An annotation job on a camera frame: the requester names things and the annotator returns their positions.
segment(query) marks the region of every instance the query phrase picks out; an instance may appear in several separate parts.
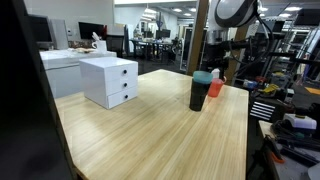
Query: white drawer unit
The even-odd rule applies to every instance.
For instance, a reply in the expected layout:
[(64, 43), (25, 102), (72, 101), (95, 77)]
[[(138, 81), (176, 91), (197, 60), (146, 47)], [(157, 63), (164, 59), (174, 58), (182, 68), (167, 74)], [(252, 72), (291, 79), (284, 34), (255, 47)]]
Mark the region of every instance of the white drawer unit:
[(117, 57), (80, 60), (84, 95), (111, 109), (137, 96), (138, 63)]

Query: black cup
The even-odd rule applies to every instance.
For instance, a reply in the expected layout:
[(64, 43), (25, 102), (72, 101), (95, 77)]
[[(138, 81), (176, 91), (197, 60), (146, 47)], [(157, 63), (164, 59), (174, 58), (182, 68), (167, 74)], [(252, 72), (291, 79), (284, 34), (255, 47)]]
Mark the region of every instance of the black cup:
[(201, 84), (192, 80), (189, 108), (193, 111), (201, 111), (210, 84)]

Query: drawer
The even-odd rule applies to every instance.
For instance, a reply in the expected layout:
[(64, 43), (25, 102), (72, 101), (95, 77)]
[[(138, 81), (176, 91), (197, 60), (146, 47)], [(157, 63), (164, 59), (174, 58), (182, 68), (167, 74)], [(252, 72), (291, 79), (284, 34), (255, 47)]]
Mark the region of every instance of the drawer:
[(122, 79), (106, 82), (106, 95), (112, 95), (117, 92), (135, 87), (138, 84), (138, 76), (129, 76)]
[(134, 86), (132, 88), (128, 88), (116, 94), (112, 94), (107, 96), (107, 109), (111, 109), (119, 104), (122, 104), (138, 95), (138, 88)]
[(138, 63), (108, 67), (105, 69), (104, 73), (106, 81), (127, 79), (129, 77), (137, 77)]

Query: floor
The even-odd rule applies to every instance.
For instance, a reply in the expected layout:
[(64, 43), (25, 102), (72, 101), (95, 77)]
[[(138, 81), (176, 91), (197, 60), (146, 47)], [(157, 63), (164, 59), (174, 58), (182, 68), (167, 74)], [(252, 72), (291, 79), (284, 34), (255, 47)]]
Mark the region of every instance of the floor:
[[(160, 60), (147, 61), (145, 58), (133, 58), (133, 57), (124, 57), (125, 59), (130, 59), (137, 61), (139, 63), (139, 75), (152, 72), (158, 69), (165, 69), (181, 74), (185, 74), (185, 71), (180, 70), (180, 56), (176, 57), (176, 60), (167, 63), (168, 61), (164, 59), (162, 62)], [(260, 149), (262, 145), (262, 139), (259, 136), (260, 132), (256, 131), (256, 120), (248, 119), (248, 139), (247, 139), (247, 169), (253, 163), (252, 155), (256, 150)], [(259, 166), (256, 166), (254, 171), (247, 178), (248, 180), (263, 179), (261, 173), (263, 169)]]

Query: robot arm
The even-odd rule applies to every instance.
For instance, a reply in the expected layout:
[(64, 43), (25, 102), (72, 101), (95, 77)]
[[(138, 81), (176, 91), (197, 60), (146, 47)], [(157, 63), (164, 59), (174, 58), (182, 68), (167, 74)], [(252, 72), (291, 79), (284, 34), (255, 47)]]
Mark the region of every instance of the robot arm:
[(260, 0), (212, 0), (208, 12), (207, 54), (208, 70), (220, 69), (220, 78), (228, 68), (224, 59), (231, 27), (240, 27), (253, 21), (261, 8)]

